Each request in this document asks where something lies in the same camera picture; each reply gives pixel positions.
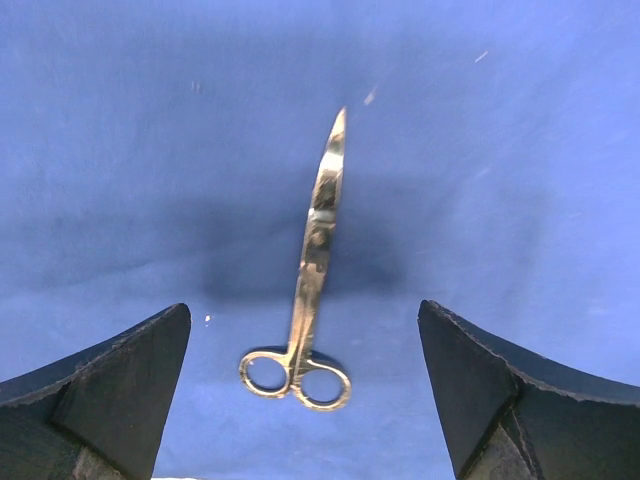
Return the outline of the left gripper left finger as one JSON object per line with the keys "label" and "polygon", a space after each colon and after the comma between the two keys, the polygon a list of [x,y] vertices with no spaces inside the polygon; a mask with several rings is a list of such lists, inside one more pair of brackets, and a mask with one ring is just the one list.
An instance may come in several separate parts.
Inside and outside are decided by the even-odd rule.
{"label": "left gripper left finger", "polygon": [[151,478],[190,329],[175,304],[2,382],[2,478]]}

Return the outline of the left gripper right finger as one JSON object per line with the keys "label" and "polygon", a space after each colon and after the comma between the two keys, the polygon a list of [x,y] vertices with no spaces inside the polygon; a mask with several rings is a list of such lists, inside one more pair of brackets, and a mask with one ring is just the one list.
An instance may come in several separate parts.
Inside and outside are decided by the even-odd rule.
{"label": "left gripper right finger", "polygon": [[418,325],[456,478],[638,478],[638,387],[547,359],[434,301]]}

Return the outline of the steel scissors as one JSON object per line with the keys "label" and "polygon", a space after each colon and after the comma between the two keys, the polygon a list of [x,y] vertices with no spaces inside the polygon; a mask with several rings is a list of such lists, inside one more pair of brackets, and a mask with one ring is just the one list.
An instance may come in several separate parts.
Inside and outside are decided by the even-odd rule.
{"label": "steel scissors", "polygon": [[[335,234],[344,172],[347,108],[342,107],[333,122],[319,162],[302,242],[299,273],[292,309],[287,347],[254,349],[239,362],[239,375],[245,387],[263,398],[280,399],[293,394],[302,405],[318,412],[332,412],[350,399],[352,384],[337,363],[320,361],[313,354],[313,338],[319,304],[328,273],[331,245]],[[256,383],[249,367],[258,359],[277,363],[285,380],[279,387]],[[316,400],[303,387],[303,378],[312,372],[328,372],[340,382],[340,391],[332,400]]]}

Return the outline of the blue surgical cloth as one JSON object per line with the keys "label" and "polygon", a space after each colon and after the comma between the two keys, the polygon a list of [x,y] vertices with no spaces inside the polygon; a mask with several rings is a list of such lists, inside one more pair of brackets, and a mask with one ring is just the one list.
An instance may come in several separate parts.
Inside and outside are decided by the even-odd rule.
{"label": "blue surgical cloth", "polygon": [[[320,413],[238,364],[287,341],[340,110]],[[181,302],[158,476],[449,479],[425,299],[638,383],[637,2],[2,3],[3,379]]]}

